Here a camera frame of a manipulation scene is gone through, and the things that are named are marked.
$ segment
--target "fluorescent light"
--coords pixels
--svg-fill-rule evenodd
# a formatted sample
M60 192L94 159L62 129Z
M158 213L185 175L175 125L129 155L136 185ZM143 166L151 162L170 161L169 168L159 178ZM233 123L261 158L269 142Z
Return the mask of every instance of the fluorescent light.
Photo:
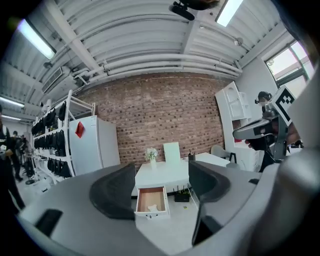
M16 101L4 98L4 97L0 97L0 101L6 102L6 103L9 103L9 104L13 104L13 105L16 105L16 106L21 107L21 108L23 108L25 106L25 105L23 105L23 104L21 104L19 102L16 102Z
M17 121L20 121L21 119L20 118L16 118L16 117L12 117L12 116L7 116L7 115L2 115L3 118L7 118L7 119L11 119L11 120L17 120Z
M220 14L215 21L226 27L235 15L242 1L243 0L226 0L226 4L222 7L222 11L220 11Z
M26 39L30 41L47 59L55 55L55 52L48 46L48 44L35 32L35 30L28 24L28 22L23 19L18 30L25 36Z

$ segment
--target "ceiling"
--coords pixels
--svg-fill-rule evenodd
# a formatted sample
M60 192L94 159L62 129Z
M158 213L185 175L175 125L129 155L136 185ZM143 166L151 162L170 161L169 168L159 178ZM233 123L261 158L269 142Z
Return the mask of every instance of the ceiling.
M221 0L220 7L211 10L192 10L196 19L188 21L169 11L173 0L45 1L28 19L56 54L49 61L20 32L14 33L2 60L0 96L24 103L25 107L21 109L3 103L3 114L34 120L41 110L41 101L47 98L42 87L60 66L73 71L95 70L104 63L137 56L184 54L240 68L242 65L236 62L241 64L244 56L265 41L281 22L280 17L268 0L244 0L228 26L223 27L215 22L223 2ZM241 46L235 45L236 38L243 39ZM179 68L179 65L164 63L170 58L160 60L162 66L148 69L149 73ZM150 61L140 63L148 65ZM46 62L52 67L45 68ZM190 67L185 71L207 71L208 74L236 78L205 67ZM141 73L147 73L147 69L142 68ZM99 75L105 76L105 71L99 71L93 77Z

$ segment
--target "window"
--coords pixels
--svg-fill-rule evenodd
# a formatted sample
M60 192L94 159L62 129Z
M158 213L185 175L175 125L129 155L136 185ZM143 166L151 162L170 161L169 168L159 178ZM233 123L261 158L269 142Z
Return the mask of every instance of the window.
M294 41L266 62L278 88L282 85L301 84L314 74L314 68L303 47Z

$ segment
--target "white chair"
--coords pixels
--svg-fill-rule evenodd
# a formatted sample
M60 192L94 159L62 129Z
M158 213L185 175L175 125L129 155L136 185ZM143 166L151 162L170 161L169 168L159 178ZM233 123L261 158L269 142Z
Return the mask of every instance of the white chair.
M219 157L219 158L224 158L224 159L229 158L230 163L228 163L226 165L226 167L235 168L235 169L241 169L240 165L237 164L237 156L236 156L236 154L225 151L222 148L222 146L220 146L220 145L213 145L211 147L211 155L214 155L214 156Z
M169 142L163 144L165 162L175 164L180 162L179 142Z

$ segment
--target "white wall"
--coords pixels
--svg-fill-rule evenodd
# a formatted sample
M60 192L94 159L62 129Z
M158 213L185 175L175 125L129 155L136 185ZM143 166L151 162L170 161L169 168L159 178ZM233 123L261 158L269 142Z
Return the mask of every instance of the white wall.
M242 70L242 75L235 80L240 92L246 93L252 114L252 121L262 117L262 108L255 104L259 92L268 92L272 95L278 90L275 80L265 62L256 57Z
M24 135L28 141L30 141L30 132L31 132L31 127L22 124L19 122L14 122L14 121L8 121L5 118L2 118L2 123L4 126L6 126L9 129L10 136L14 134L14 131L18 132L18 136Z

